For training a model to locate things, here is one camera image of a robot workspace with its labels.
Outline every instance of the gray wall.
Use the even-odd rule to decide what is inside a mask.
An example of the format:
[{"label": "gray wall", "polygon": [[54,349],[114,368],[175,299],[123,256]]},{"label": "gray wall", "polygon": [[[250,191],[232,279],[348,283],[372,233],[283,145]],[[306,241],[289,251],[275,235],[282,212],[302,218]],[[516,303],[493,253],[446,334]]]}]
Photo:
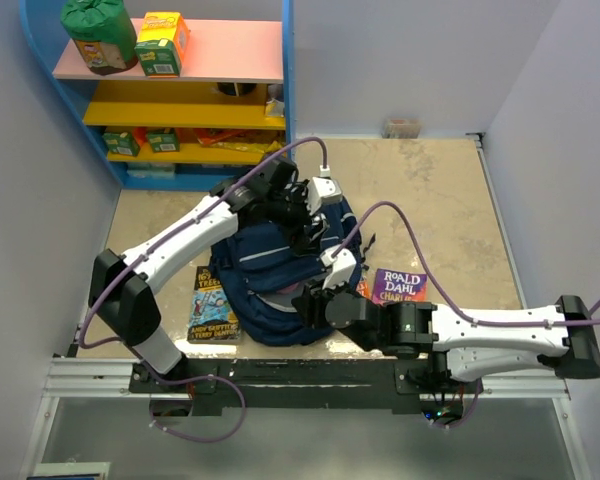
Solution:
[{"label": "gray wall", "polygon": [[17,2],[0,1],[0,479],[9,480],[118,193],[21,31]]},{"label": "gray wall", "polygon": [[[562,0],[487,133],[487,161],[529,302],[599,298],[600,0]],[[600,480],[600,381],[569,387]]]},{"label": "gray wall", "polygon": [[[127,0],[142,16],[152,0]],[[484,131],[559,0],[295,0],[298,134]],[[279,20],[282,0],[163,0],[198,18]]]}]

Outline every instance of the green bag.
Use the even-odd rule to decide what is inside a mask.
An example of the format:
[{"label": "green bag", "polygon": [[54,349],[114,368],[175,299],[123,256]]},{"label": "green bag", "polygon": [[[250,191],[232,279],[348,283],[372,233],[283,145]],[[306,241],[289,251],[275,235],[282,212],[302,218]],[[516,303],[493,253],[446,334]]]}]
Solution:
[{"label": "green bag", "polygon": [[61,22],[92,72],[108,75],[138,63],[136,31],[122,0],[69,0]]}]

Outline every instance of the bookshelf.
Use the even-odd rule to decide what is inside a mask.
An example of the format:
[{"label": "bookshelf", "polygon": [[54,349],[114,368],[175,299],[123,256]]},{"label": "bookshelf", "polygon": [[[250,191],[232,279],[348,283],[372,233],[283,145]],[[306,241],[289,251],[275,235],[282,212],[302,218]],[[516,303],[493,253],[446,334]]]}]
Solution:
[{"label": "bookshelf", "polygon": [[[23,31],[93,145],[94,162],[104,163],[122,188],[206,191],[244,173],[262,155],[202,147],[190,134],[181,138],[178,152],[154,153],[145,144],[136,157],[115,155],[102,140],[108,126],[275,130],[287,141],[294,138],[292,0],[283,0],[280,21],[187,19],[190,43],[177,78],[148,78],[140,65],[113,75],[92,73],[60,24],[64,3],[20,0]],[[139,29],[142,19],[132,22]],[[216,82],[258,85],[248,95],[232,97],[219,92]],[[286,118],[265,117],[267,84],[284,86]],[[175,163],[175,178],[128,175],[134,162]]]}]

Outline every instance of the yellow shelf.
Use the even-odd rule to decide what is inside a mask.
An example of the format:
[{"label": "yellow shelf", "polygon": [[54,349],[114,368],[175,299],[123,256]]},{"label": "yellow shelf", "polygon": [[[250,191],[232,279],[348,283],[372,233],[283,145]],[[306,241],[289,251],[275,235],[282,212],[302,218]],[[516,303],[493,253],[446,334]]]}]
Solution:
[{"label": "yellow shelf", "polygon": [[102,80],[84,115],[86,125],[284,130],[284,118],[265,117],[266,85],[243,97],[213,83]]},{"label": "yellow shelf", "polygon": [[110,162],[150,162],[150,163],[194,163],[215,165],[256,165],[262,158],[261,153],[238,152],[223,148],[203,147],[199,143],[181,143],[179,152],[154,153],[145,143],[136,157],[117,155],[109,152]]}]

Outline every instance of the blue shelf frame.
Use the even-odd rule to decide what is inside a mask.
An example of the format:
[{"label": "blue shelf frame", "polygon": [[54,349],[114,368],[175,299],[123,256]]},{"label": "blue shelf frame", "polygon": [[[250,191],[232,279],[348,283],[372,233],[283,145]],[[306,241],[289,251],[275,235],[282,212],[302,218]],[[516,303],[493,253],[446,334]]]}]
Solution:
[{"label": "blue shelf frame", "polygon": [[[220,181],[242,175],[245,167],[180,165],[175,178],[136,178],[127,174],[125,163],[109,162],[107,146],[99,127],[82,118],[98,86],[97,80],[58,80],[53,69],[67,46],[69,35],[60,23],[66,0],[19,0],[20,21],[27,43],[44,74],[93,146],[94,161],[103,162],[122,188],[134,190],[208,191]],[[295,139],[293,0],[283,0],[283,67],[287,141]]]}]

